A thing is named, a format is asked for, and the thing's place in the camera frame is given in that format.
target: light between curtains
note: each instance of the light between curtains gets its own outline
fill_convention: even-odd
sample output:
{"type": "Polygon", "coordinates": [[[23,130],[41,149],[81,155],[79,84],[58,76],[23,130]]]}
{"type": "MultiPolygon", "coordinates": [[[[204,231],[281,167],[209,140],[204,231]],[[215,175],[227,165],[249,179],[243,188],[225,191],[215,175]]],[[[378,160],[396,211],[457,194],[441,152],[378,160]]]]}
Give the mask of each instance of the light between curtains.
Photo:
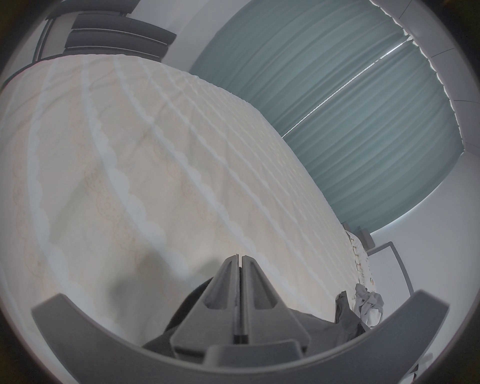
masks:
{"type": "MultiPolygon", "coordinates": [[[[407,39],[368,0],[253,0],[191,73],[256,107],[284,135],[407,39]]],[[[374,231],[425,198],[463,146],[443,86],[412,42],[286,137],[341,222],[374,231]]]]}

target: whiteboard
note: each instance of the whiteboard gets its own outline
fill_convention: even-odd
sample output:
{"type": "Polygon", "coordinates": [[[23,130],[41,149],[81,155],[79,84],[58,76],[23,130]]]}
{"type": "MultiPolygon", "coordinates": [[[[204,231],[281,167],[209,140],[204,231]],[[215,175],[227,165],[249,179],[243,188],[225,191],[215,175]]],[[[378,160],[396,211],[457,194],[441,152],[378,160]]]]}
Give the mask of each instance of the whiteboard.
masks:
{"type": "Polygon", "coordinates": [[[383,321],[409,299],[413,289],[393,243],[370,251],[368,259],[375,291],[384,300],[383,321]]]}

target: pillow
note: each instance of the pillow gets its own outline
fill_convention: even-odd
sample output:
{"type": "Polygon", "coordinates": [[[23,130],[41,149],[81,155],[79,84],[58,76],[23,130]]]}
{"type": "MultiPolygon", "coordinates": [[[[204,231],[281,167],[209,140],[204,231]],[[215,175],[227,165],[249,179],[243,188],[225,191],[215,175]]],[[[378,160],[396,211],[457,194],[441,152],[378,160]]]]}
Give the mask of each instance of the pillow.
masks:
{"type": "Polygon", "coordinates": [[[359,273],[359,282],[364,285],[367,291],[375,291],[375,283],[373,281],[372,273],[370,272],[370,265],[368,256],[363,248],[360,239],[353,233],[346,231],[350,242],[352,243],[353,252],[355,254],[355,263],[357,264],[357,271],[359,273]]]}

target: bed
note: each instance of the bed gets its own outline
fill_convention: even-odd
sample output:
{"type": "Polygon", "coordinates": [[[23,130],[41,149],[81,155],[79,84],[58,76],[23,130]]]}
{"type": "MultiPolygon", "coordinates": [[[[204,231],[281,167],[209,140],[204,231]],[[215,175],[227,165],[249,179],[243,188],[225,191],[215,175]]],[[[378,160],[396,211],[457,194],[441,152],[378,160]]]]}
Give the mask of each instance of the bed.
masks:
{"type": "Polygon", "coordinates": [[[285,303],[333,321],[358,282],[350,240],[250,104],[123,55],[41,61],[0,95],[0,299],[64,383],[30,310],[65,293],[142,345],[233,254],[285,303]]]}

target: green curtain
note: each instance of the green curtain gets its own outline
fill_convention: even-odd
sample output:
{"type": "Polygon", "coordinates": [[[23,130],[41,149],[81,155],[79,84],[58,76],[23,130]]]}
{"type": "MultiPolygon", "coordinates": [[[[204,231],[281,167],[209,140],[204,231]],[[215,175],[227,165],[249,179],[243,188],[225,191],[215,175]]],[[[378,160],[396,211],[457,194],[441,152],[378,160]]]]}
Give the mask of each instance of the green curtain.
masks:
{"type": "Polygon", "coordinates": [[[368,0],[253,0],[191,73],[288,133],[338,219],[371,232],[423,200],[463,151],[443,86],[407,39],[368,0]]]}

